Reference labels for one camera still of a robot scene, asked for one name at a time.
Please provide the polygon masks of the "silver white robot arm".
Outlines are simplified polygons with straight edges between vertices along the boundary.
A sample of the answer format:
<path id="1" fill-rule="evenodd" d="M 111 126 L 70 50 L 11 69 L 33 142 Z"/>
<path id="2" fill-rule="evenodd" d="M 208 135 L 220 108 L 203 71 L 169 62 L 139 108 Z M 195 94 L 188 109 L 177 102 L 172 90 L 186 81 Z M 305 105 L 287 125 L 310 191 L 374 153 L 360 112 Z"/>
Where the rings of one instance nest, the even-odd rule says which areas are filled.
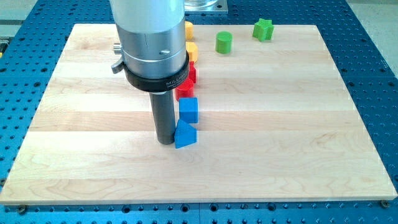
<path id="1" fill-rule="evenodd" d="M 124 71 L 137 89 L 172 90 L 188 76 L 183 0 L 110 0 L 121 43 L 121 58 L 112 65 Z"/>

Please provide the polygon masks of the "red block behind arm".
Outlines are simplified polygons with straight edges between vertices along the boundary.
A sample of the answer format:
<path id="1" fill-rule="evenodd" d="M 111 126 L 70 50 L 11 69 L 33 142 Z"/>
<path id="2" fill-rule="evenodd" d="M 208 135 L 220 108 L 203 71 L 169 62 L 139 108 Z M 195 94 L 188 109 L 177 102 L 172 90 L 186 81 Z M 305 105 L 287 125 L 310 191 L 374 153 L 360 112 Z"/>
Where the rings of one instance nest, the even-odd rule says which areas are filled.
<path id="1" fill-rule="evenodd" d="M 193 83 L 197 82 L 197 70 L 195 68 L 195 62 L 194 61 L 189 61 L 189 74 L 188 77 L 191 79 Z"/>

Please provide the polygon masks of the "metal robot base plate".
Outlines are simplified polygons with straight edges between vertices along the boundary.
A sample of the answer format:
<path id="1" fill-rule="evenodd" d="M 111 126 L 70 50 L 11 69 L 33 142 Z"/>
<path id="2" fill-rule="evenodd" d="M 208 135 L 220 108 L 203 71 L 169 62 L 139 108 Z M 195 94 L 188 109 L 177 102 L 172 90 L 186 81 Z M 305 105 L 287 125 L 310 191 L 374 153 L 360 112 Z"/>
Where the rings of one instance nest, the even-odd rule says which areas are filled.
<path id="1" fill-rule="evenodd" d="M 227 0 L 184 0 L 187 14 L 227 14 Z"/>

